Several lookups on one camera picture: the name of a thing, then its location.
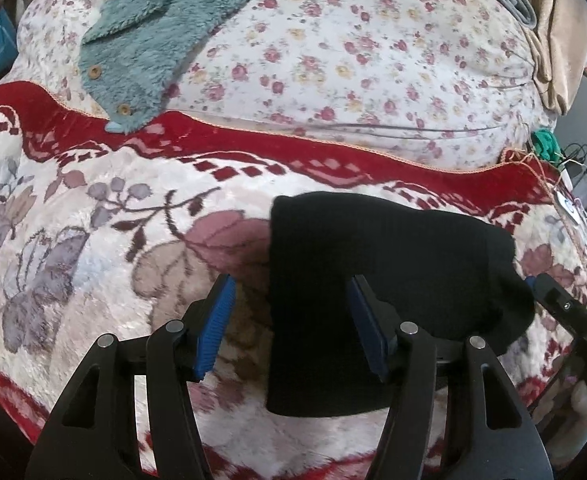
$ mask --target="bed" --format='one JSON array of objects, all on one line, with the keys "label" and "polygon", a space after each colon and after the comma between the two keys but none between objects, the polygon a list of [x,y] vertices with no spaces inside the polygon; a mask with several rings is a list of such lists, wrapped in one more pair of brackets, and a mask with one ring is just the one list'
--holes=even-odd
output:
[{"label": "bed", "polygon": [[[553,115],[494,0],[254,0],[166,88],[166,113],[129,136],[105,132],[76,68],[101,1],[35,0],[0,85],[0,406],[31,442],[101,333],[147,335],[229,272],[237,307],[214,372],[190,385],[214,476],[363,478],[385,410],[264,408],[268,218],[281,194],[475,216],[512,233],[522,276],[550,272],[587,302],[587,246],[549,193],[557,174],[505,150]],[[501,358],[525,402],[570,341],[538,312]],[[144,392],[139,381],[152,472]],[[440,392],[430,470],[445,403]]]}]

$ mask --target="black garment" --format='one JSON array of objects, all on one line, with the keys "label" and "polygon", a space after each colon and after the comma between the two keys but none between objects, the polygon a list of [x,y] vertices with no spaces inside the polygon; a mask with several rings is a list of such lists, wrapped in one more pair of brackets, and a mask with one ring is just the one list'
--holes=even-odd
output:
[{"label": "black garment", "polygon": [[278,197],[271,211],[273,348],[267,409],[335,416],[389,405],[345,300],[363,274],[379,300],[433,336],[482,335],[502,354],[533,320],[510,234],[468,216],[358,194]]}]

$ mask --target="button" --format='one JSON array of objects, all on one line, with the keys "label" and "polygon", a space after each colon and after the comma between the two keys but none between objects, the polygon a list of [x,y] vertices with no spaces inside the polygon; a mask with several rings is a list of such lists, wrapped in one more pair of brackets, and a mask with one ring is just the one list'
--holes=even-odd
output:
[{"label": "button", "polygon": [[131,107],[126,103],[122,103],[118,106],[118,113],[120,115],[131,115]]},{"label": "button", "polygon": [[102,67],[100,65],[93,65],[89,67],[89,79],[98,79],[102,75]]}]

